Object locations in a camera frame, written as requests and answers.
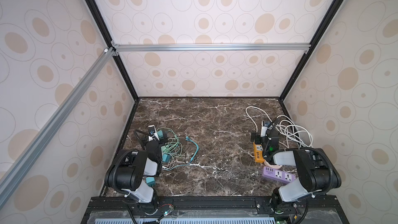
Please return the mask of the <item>orange power strip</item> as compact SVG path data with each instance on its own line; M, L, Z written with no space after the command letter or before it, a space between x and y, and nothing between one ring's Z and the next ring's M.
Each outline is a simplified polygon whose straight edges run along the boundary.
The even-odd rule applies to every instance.
M254 158L256 163L263 163L265 159L263 158L263 147L261 144L256 144L253 142L254 146Z

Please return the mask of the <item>teal charger adapter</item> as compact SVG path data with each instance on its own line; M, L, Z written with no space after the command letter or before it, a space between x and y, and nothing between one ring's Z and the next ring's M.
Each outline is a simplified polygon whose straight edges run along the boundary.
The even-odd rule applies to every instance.
M169 162L170 162L170 158L171 158L171 156L170 156L169 154L164 153L164 154L162 155L162 162L163 162L163 163L169 163Z

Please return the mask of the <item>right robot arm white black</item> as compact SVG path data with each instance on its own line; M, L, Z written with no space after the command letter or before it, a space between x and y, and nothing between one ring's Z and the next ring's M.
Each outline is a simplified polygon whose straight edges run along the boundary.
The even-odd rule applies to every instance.
M278 149L279 137L271 127L251 133L255 162L264 163L263 176L284 185L274 189L269 206L278 211L284 203L324 196L339 188L341 176L321 148L297 147Z

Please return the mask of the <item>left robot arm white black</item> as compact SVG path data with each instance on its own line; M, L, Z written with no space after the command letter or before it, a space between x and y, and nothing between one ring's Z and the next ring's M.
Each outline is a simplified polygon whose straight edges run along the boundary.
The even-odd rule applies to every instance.
M145 208L156 209L158 196L146 179L161 174L162 147L167 143L167 135L154 125L147 132L134 130L134 134L142 150L120 150L105 174L104 184Z

